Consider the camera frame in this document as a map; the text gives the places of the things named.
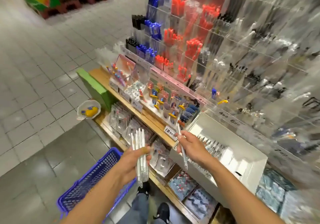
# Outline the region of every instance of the hand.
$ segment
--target hand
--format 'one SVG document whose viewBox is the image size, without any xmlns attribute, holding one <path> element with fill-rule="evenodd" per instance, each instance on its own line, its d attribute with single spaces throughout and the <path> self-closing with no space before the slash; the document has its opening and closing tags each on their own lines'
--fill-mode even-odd
<svg viewBox="0 0 320 224">
<path fill-rule="evenodd" d="M 183 146 L 188 157 L 192 161 L 198 163 L 201 167 L 205 167 L 205 163 L 212 156 L 206 150 L 203 143 L 194 134 L 182 130 L 181 135 L 178 136 L 179 144 L 177 146 L 177 152 L 181 153 L 181 145 Z"/>
<path fill-rule="evenodd" d="M 115 168 L 121 176 L 121 184 L 124 186 L 136 177 L 136 165 L 140 156 L 150 153 L 150 146 L 133 151 L 132 147 L 127 149 L 121 156 Z M 146 156 L 149 165 L 151 155 Z"/>
</svg>

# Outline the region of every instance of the shoe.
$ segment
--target shoe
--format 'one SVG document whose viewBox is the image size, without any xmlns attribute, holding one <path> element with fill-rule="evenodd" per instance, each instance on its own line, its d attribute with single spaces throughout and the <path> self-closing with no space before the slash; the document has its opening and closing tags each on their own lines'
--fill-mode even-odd
<svg viewBox="0 0 320 224">
<path fill-rule="evenodd" d="M 149 198 L 149 192 L 150 192 L 150 183 L 147 182 L 143 182 L 143 186 L 138 187 L 138 193 L 137 194 L 146 194 L 147 198 Z"/>
<path fill-rule="evenodd" d="M 170 208 L 165 202 L 161 203 L 157 210 L 157 215 L 153 219 L 162 219 L 166 224 L 169 224 Z"/>
</svg>

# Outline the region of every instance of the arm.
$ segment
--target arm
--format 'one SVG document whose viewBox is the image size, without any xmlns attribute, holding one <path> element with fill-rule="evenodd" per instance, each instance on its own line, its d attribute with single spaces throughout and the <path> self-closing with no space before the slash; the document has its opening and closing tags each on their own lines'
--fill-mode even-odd
<svg viewBox="0 0 320 224">
<path fill-rule="evenodd" d="M 193 161 L 214 177 L 238 224 L 284 224 L 276 213 L 254 196 L 218 159 L 212 157 L 195 135 L 187 131 L 181 131 L 181 134 L 182 136 L 178 136 L 180 144 Z"/>
<path fill-rule="evenodd" d="M 119 162 L 70 211 L 61 224 L 101 224 L 120 190 L 136 177 L 135 166 L 138 158 L 149 152 L 150 147 L 125 151 Z"/>
</svg>

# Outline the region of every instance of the blue shopping basket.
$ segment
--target blue shopping basket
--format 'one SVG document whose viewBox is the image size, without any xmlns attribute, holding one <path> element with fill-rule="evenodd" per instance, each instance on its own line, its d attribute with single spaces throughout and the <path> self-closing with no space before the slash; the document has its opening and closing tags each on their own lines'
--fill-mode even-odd
<svg viewBox="0 0 320 224">
<path fill-rule="evenodd" d="M 122 153 L 117 148 L 111 148 L 82 178 L 77 180 L 69 190 L 58 198 L 57 206 L 62 212 L 61 217 L 63 217 L 64 214 L 67 215 L 69 211 L 86 196 L 90 189 L 120 160 L 121 156 Z M 110 212 L 122 200 L 126 193 L 128 193 L 135 182 L 136 179 L 123 187 L 116 197 Z"/>
</svg>

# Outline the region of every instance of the supermarket aisle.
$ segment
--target supermarket aisle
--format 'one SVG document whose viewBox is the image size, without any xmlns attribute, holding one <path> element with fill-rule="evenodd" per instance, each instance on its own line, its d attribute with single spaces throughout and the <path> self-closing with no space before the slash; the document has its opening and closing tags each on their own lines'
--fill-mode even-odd
<svg viewBox="0 0 320 224">
<path fill-rule="evenodd" d="M 91 125 L 94 129 L 82 121 L 0 177 L 0 224 L 59 222 L 60 213 L 55 204 L 58 197 L 114 146 L 95 123 Z M 155 185 L 151 188 L 149 220 L 161 202 L 169 202 Z M 134 186 L 105 223 L 118 222 L 129 210 L 136 193 Z M 189 223 L 174 206 L 170 206 L 170 221 Z"/>
<path fill-rule="evenodd" d="M 79 67 L 130 34 L 145 0 L 108 0 L 44 21 L 23 0 L 0 0 L 0 176 L 78 124 L 90 95 Z"/>
</svg>

